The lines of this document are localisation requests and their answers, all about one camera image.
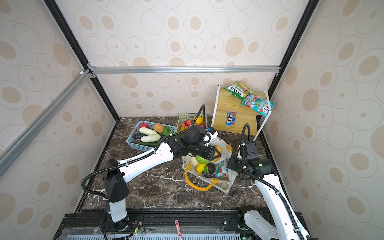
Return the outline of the green cabbage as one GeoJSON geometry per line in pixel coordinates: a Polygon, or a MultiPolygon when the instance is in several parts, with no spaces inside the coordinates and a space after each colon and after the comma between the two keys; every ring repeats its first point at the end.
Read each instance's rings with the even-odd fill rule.
{"type": "Polygon", "coordinates": [[[196,156],[196,160],[199,164],[202,164],[202,165],[207,165],[210,163],[210,161],[200,157],[200,156],[196,156]]]}

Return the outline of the cream garlic bulb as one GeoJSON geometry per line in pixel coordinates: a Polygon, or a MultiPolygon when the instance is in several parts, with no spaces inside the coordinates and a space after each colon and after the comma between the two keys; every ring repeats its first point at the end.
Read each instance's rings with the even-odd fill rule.
{"type": "Polygon", "coordinates": [[[196,157],[191,157],[189,163],[193,168],[196,168],[199,164],[196,157]]]}

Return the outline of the long yellow fruit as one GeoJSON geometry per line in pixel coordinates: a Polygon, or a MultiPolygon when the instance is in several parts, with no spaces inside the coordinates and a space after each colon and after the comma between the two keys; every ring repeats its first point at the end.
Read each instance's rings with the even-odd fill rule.
{"type": "Polygon", "coordinates": [[[199,174],[202,173],[205,170],[206,166],[206,164],[198,164],[196,166],[196,172],[199,174]]]}

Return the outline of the dark passion fruit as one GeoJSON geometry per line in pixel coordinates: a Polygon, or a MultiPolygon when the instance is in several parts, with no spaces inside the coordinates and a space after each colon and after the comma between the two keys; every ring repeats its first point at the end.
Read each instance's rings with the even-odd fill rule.
{"type": "Polygon", "coordinates": [[[216,166],[214,164],[207,164],[204,170],[207,174],[214,174],[216,172],[216,166]]]}

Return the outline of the white grocery bag yellow handles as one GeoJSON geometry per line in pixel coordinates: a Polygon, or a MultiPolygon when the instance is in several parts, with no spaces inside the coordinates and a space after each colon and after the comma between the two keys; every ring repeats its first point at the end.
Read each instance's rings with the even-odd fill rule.
{"type": "Polygon", "coordinates": [[[227,194],[237,176],[235,171],[229,169],[229,160],[232,156],[233,148],[221,138],[215,138],[211,141],[210,145],[215,147],[220,153],[220,155],[215,153],[216,158],[213,161],[209,162],[192,154],[183,157],[182,168],[185,170],[185,180],[195,190],[205,192],[215,187],[227,194]],[[195,185],[190,181],[189,174],[208,185],[206,187],[195,185]]]}

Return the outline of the orange mango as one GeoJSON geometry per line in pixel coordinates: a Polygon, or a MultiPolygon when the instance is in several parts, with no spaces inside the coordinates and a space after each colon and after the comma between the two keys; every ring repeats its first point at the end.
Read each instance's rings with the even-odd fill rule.
{"type": "Polygon", "coordinates": [[[222,148],[219,147],[219,146],[214,146],[215,149],[214,149],[214,158],[213,158],[213,162],[218,162],[220,161],[222,155],[223,155],[223,151],[222,151],[222,148]]]}

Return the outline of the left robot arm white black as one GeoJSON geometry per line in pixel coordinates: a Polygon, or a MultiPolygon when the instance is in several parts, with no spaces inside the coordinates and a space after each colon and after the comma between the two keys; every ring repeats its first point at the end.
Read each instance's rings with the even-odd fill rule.
{"type": "Polygon", "coordinates": [[[187,130],[162,137],[158,144],[149,151],[126,160],[111,159],[110,164],[104,169],[99,169],[86,176],[81,187],[87,194],[100,196],[106,203],[105,212],[111,216],[114,223],[118,223],[127,217],[128,182],[147,170],[188,154],[202,157],[208,161],[221,157],[220,151],[211,145],[211,141],[218,134],[214,128],[208,128],[206,125],[199,126],[192,122],[187,130]],[[88,180],[99,174],[103,175],[105,193],[93,191],[87,187],[88,180]]]}

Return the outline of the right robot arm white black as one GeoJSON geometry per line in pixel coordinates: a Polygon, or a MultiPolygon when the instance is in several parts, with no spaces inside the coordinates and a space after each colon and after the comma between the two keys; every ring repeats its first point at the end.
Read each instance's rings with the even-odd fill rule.
{"type": "Polygon", "coordinates": [[[240,229],[251,229],[261,240],[313,239],[287,200],[274,164],[260,157],[256,143],[251,140],[249,124],[243,127],[238,155],[230,158],[229,168],[250,177],[262,193],[274,222],[271,224],[258,210],[247,206],[238,213],[240,229]]]}

